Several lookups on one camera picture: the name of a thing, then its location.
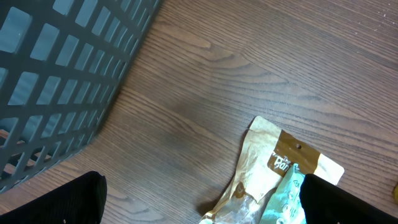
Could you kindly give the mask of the brown teal snack bag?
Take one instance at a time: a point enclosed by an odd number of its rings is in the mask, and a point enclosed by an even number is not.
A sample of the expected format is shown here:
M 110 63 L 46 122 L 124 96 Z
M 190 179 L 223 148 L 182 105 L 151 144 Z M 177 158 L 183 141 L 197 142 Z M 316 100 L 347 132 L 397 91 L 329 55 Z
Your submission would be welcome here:
M 201 224 L 306 223 L 300 188 L 306 174 L 336 185 L 344 168 L 261 116 L 244 138 L 235 175 Z

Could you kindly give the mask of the yellow liquid bottle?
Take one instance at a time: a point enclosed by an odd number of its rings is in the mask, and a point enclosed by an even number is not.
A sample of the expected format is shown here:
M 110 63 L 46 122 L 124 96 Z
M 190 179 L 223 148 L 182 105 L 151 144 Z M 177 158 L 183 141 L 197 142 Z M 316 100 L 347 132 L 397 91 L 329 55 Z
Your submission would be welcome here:
M 398 184 L 396 184 L 396 186 L 394 187 L 392 194 L 393 194 L 394 202 L 396 204 L 398 204 Z

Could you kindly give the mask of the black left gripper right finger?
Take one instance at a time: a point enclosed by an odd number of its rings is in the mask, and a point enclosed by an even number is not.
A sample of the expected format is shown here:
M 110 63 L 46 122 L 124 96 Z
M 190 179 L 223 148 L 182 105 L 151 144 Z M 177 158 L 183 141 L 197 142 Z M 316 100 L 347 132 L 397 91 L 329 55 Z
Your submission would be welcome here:
M 307 174 L 300 201 L 308 224 L 397 224 L 397 218 L 314 175 Z

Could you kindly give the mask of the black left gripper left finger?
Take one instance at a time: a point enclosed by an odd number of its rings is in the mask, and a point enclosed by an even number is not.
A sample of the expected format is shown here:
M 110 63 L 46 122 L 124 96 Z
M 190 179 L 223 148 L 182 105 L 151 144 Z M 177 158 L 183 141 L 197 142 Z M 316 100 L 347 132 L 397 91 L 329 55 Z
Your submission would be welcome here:
M 1 215 L 1 224 L 100 223 L 106 197 L 106 177 L 90 171 Z

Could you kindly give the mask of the dark grey mesh basket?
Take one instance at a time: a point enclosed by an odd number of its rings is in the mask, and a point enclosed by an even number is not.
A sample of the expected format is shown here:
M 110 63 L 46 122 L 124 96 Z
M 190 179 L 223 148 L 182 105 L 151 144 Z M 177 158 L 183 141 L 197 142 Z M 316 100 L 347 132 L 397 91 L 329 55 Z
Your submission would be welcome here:
M 1 192 L 90 143 L 161 4 L 1 2 Z

